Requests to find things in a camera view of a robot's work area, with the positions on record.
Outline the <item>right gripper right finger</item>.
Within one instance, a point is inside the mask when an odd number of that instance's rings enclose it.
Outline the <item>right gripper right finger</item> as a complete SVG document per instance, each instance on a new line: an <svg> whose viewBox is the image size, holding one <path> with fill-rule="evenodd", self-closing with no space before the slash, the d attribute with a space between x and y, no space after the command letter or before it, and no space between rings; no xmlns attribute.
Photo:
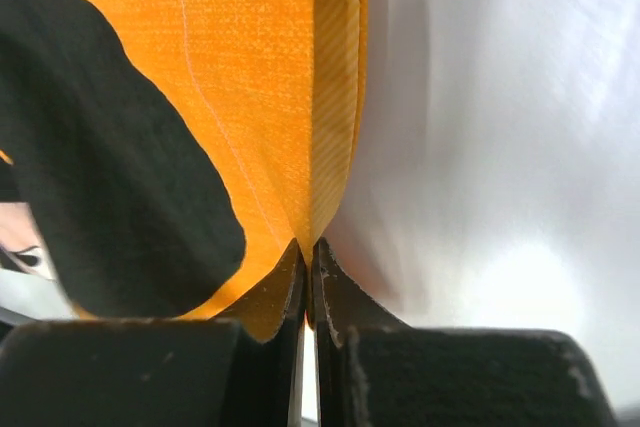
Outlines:
<svg viewBox="0 0 640 427"><path fill-rule="evenodd" d="M312 318L323 426L612 426L577 343L549 330L414 328L314 248Z"/></svg>

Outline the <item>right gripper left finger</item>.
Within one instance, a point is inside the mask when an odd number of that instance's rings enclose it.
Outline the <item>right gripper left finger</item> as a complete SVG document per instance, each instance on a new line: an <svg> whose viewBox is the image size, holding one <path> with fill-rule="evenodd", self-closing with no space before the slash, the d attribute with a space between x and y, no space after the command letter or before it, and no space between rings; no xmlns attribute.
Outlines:
<svg viewBox="0 0 640 427"><path fill-rule="evenodd" d="M297 426L306 271L296 243L210 320L38 321L4 331L5 426Z"/></svg>

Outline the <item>orange cartoon mouse placemat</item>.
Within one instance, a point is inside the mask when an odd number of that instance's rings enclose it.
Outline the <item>orange cartoon mouse placemat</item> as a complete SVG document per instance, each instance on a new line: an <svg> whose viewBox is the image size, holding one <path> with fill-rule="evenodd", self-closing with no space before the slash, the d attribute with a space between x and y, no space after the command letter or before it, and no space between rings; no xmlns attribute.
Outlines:
<svg viewBox="0 0 640 427"><path fill-rule="evenodd" d="M347 184L367 0L1 0L1 264L84 318L209 319Z"/></svg>

